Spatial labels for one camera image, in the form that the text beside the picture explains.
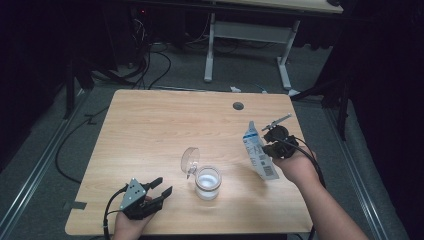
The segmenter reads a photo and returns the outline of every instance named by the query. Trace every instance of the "metal frame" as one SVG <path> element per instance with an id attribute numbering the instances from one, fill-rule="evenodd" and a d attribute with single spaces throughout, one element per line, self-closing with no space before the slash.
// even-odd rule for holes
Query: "metal frame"
<path id="1" fill-rule="evenodd" d="M 215 13 L 211 14 L 209 29 L 209 49 L 206 56 L 205 82 L 212 82 L 213 75 L 213 45 L 216 37 L 251 40 L 259 42 L 272 42 L 285 44 L 281 57 L 277 58 L 278 69 L 283 86 L 291 90 L 290 79 L 286 69 L 287 57 L 296 37 L 300 20 L 295 20 L 293 27 L 272 27 L 237 22 L 216 21 Z"/>

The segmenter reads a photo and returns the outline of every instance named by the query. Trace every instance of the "black cable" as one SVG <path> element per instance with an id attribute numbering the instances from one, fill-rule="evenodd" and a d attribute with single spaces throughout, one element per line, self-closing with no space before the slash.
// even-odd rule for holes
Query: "black cable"
<path id="1" fill-rule="evenodd" d="M 138 84 L 140 84 L 138 86 L 138 89 L 140 89 L 141 83 L 143 84 L 143 89 L 146 89 L 146 87 L 144 85 L 144 75 L 146 75 L 147 71 L 149 71 L 149 69 L 150 69 L 151 49 L 152 49 L 152 45 L 149 45 L 149 48 L 147 50 L 147 66 L 146 66 L 146 69 L 143 71 L 143 74 L 141 74 L 140 78 L 134 83 L 134 86 L 132 87 L 132 89 L 136 88 Z"/>
<path id="2" fill-rule="evenodd" d="M 300 240 L 303 240 L 302 236 L 300 236 L 299 234 L 294 234 L 296 237 L 298 237 Z"/>
<path id="3" fill-rule="evenodd" d="M 99 115 L 100 113 L 102 113 L 103 111 L 105 111 L 106 109 L 108 109 L 109 108 L 109 106 L 107 106 L 107 107 L 105 107 L 105 108 L 103 108 L 102 110 L 100 110 L 99 112 L 97 112 L 96 114 L 94 114 L 94 115 L 92 115 L 92 116 L 90 116 L 87 120 L 85 120 L 85 121 L 83 121 L 82 123 L 80 123 L 77 127 L 75 127 L 71 132 L 69 132 L 68 133 L 68 135 L 63 139 L 63 141 L 62 141 L 62 143 L 59 145 L 59 148 L 57 149 L 57 151 L 56 151 L 56 155 L 55 155 L 55 166 L 56 166 L 56 169 L 57 169 L 57 171 L 62 175 L 62 176 L 64 176 L 65 178 L 67 178 L 67 179 L 69 179 L 69 180 L 71 180 L 72 182 L 75 182 L 75 183 L 77 183 L 77 184 L 81 184 L 81 181 L 80 180 L 77 180 L 77 179 L 75 179 L 75 178 L 72 178 L 72 177 L 70 177 L 70 176 L 68 176 L 68 175 L 66 175 L 63 171 L 62 171 L 62 169 L 60 168 L 60 166 L 59 166 L 59 153 L 60 153 L 60 150 L 62 149 L 62 147 L 63 147 L 63 145 L 65 144 L 65 142 L 69 139 L 69 137 L 76 131 L 76 130 L 78 130 L 81 126 L 83 126 L 85 123 L 87 123 L 87 122 L 89 122 L 90 120 L 92 120 L 94 117 L 96 117 L 97 115 Z"/>
<path id="4" fill-rule="evenodd" d="M 94 237 L 90 238 L 89 240 L 95 240 L 95 239 L 99 239 L 99 238 L 104 238 L 104 236 L 103 235 L 102 236 L 94 236 Z"/>
<path id="5" fill-rule="evenodd" d="M 283 143 L 283 144 L 286 144 L 286 145 L 289 145 L 290 147 L 293 147 L 293 148 L 295 148 L 296 150 L 298 150 L 299 152 L 302 152 L 303 154 L 305 154 L 305 156 L 312 162 L 312 165 L 314 166 L 314 168 L 315 168 L 315 171 L 317 172 L 317 174 L 318 174 L 318 178 L 319 178 L 319 181 L 321 182 L 321 184 L 322 184 L 322 186 L 325 188 L 326 186 L 325 186 L 325 181 L 324 181 L 324 176 L 323 176 L 323 174 L 322 174 L 322 171 L 321 171 L 321 168 L 320 168 L 320 166 L 319 166 L 319 164 L 318 164 L 318 162 L 317 162 L 317 160 L 313 157 L 313 156 L 311 156 L 309 153 L 307 153 L 305 150 L 303 150 L 302 148 L 300 148 L 299 146 L 296 146 L 296 145 L 294 145 L 294 144 L 292 144 L 292 143 L 289 143 L 289 142 L 287 142 L 287 141 L 284 141 L 284 140 L 282 140 L 282 139 L 279 139 L 279 138 L 275 138 L 274 137 L 274 139 L 275 140 L 277 140 L 277 141 L 279 141 L 279 142 L 281 142 L 281 143 Z"/>
<path id="6" fill-rule="evenodd" d="M 169 59 L 169 57 L 168 56 L 166 56 L 165 54 L 163 54 L 163 53 L 160 53 L 160 52 L 157 52 L 156 54 L 159 54 L 159 55 L 162 55 L 162 56 L 164 56 L 167 60 L 168 60 L 168 62 L 169 62 L 169 65 L 168 65 L 168 68 L 166 69 L 166 71 L 162 74 L 162 75 L 160 75 L 158 78 L 156 78 L 150 85 L 149 85 L 149 87 L 147 88 L 147 90 L 150 90 L 151 88 L 152 88 L 152 86 L 157 82 L 157 81 L 159 81 L 163 76 L 165 76 L 168 72 L 169 72 L 169 69 L 171 69 L 171 59 Z"/>
<path id="7" fill-rule="evenodd" d="M 312 225 L 311 231 L 309 233 L 308 240 L 314 239 L 314 236 L 315 236 L 315 227 Z"/>
<path id="8" fill-rule="evenodd" d="M 127 191 L 127 188 L 128 188 L 128 184 L 126 184 L 125 187 L 119 189 L 115 194 L 113 194 L 113 196 L 109 199 L 109 202 L 107 203 L 105 214 L 103 217 L 103 234 L 106 240 L 110 240 L 109 226 L 108 226 L 108 220 L 107 220 L 107 216 L 109 215 L 110 205 L 112 204 L 113 199 L 115 199 L 119 194 Z"/>

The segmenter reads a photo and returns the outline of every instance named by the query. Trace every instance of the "wooden table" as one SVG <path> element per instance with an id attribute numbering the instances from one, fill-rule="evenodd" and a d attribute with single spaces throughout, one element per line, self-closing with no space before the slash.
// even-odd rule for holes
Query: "wooden table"
<path id="1" fill-rule="evenodd" d="M 241 102 L 243 110 L 235 110 Z M 290 134 L 303 135 L 290 98 L 280 94 L 119 90 L 115 93 L 76 201 L 66 224 L 70 235 L 102 234 L 110 197 L 131 178 L 140 183 L 163 177 L 150 190 L 165 200 L 145 234 L 247 234 L 308 232 L 306 205 L 294 184 L 278 169 L 280 179 L 263 181 L 251 166 L 242 137 L 249 121 L 258 131 L 287 113 Z M 213 165 L 222 174 L 219 195 L 201 200 L 194 178 L 187 180 L 180 161 L 188 147 L 200 150 L 199 166 Z M 117 210 L 118 196 L 110 210 Z M 109 215 L 113 232 L 115 215 Z"/>

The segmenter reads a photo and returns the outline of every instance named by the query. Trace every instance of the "cable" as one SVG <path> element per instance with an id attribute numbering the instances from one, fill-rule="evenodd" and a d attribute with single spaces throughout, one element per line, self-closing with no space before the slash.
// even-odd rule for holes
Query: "cable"
<path id="1" fill-rule="evenodd" d="M 189 44 L 191 44 L 191 43 L 198 43 L 198 42 L 202 42 L 202 41 L 204 41 L 204 40 L 206 40 L 206 39 L 209 39 L 209 37 L 205 37 L 205 38 L 203 38 L 203 39 L 202 39 L 202 37 L 205 35 L 205 33 L 206 33 L 206 29 L 208 29 L 208 23 L 209 23 L 210 17 L 211 17 L 211 14 L 209 13 L 209 14 L 208 14 L 208 18 L 206 19 L 205 27 L 203 28 L 203 32 L 200 34 L 200 36 L 199 36 L 196 40 L 193 40 L 193 41 L 191 41 L 191 42 L 186 42 L 186 43 L 185 43 L 186 45 L 189 45 Z"/>
<path id="2" fill-rule="evenodd" d="M 96 114 L 94 114 L 94 115 L 92 115 L 92 116 L 90 116 L 87 120 L 85 120 L 85 121 L 83 121 L 82 123 L 80 123 L 78 126 L 76 126 L 71 132 L 69 132 L 68 133 L 68 135 L 63 139 L 63 141 L 62 141 L 62 143 L 59 145 L 59 148 L 57 149 L 57 151 L 56 151 L 56 155 L 55 155 L 55 166 L 56 166 L 56 169 L 57 169 L 57 171 L 62 175 L 62 176 L 64 176 L 65 178 L 67 178 L 67 179 L 69 179 L 70 181 L 72 181 L 72 182 L 75 182 L 75 183 L 77 183 L 77 184 L 81 184 L 81 181 L 80 180 L 77 180 L 77 179 L 75 179 L 75 178 L 73 178 L 73 177 L 70 177 L 70 176 L 68 176 L 67 174 L 65 174 L 63 171 L 62 171 L 62 169 L 60 168 L 60 166 L 59 166 L 59 153 L 60 153 L 60 150 L 62 149 L 62 147 L 63 147 L 63 145 L 65 144 L 65 142 L 69 139 L 69 137 L 76 131 L 76 130 L 78 130 L 81 126 L 83 126 L 85 123 L 87 123 L 87 122 L 89 122 L 89 121 L 91 121 L 94 117 L 96 117 L 97 115 L 99 115 L 100 113 L 102 113 L 103 111 L 105 111 L 106 109 L 108 109 L 109 108 L 109 106 L 107 106 L 107 107 L 105 107 L 105 108 L 103 108 L 102 110 L 100 110 L 99 112 L 97 112 Z"/>
<path id="3" fill-rule="evenodd" d="M 103 234 L 106 240 L 110 240 L 109 226 L 108 226 L 108 220 L 107 220 L 107 216 L 109 215 L 110 205 L 112 204 L 113 199 L 115 199 L 119 194 L 127 191 L 127 189 L 128 189 L 128 184 L 125 184 L 125 187 L 119 189 L 115 194 L 113 194 L 113 196 L 109 199 L 109 202 L 107 203 L 105 214 L 103 217 Z"/>
<path id="4" fill-rule="evenodd" d="M 169 65 L 168 65 L 168 68 L 166 69 L 166 71 L 162 74 L 162 75 L 160 75 L 158 78 L 156 78 L 150 85 L 149 85 L 149 87 L 147 88 L 147 90 L 150 90 L 151 88 L 152 88 L 152 86 L 157 82 L 157 81 L 159 81 L 163 76 L 165 76 L 168 72 L 169 72 L 169 69 L 171 69 L 171 59 L 169 59 L 169 57 L 168 56 L 166 56 L 165 54 L 163 54 L 163 53 L 160 53 L 160 52 L 157 52 L 156 54 L 159 54 L 159 55 L 162 55 L 162 56 L 164 56 L 167 60 L 168 60 L 168 62 L 169 62 Z"/>
<path id="5" fill-rule="evenodd" d="M 139 83 L 140 83 L 140 85 L 138 86 L 138 89 L 140 89 L 141 83 L 143 84 L 143 89 L 146 89 L 146 87 L 144 86 L 144 75 L 146 75 L 147 71 L 149 71 L 149 68 L 150 68 L 151 49 L 152 49 L 152 45 L 149 45 L 149 48 L 147 50 L 147 67 L 143 71 L 143 74 L 141 74 L 140 78 L 134 83 L 134 86 L 132 87 L 132 89 L 136 88 L 137 84 L 139 84 Z"/>
<path id="6" fill-rule="evenodd" d="M 293 235 L 295 235 L 296 237 L 298 237 L 300 240 L 303 240 L 303 238 L 302 238 L 302 236 L 300 236 L 299 234 L 293 234 Z"/>

